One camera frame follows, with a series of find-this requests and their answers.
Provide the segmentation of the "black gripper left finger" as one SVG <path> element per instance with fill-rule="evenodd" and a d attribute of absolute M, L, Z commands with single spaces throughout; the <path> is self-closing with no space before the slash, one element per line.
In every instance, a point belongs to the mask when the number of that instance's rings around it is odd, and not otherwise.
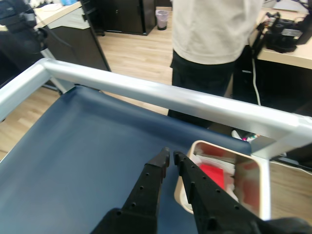
<path fill-rule="evenodd" d="M 113 208 L 94 228 L 94 234 L 155 234 L 160 192 L 170 151 L 163 148 L 149 160 L 122 208 Z"/>

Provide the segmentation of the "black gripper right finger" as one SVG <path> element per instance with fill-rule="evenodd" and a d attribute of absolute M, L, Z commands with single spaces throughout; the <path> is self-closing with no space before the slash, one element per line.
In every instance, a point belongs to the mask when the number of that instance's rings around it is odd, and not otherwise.
<path fill-rule="evenodd" d="M 199 234 L 260 234 L 260 219 L 209 178 L 181 152 L 174 163 L 182 178 Z"/>

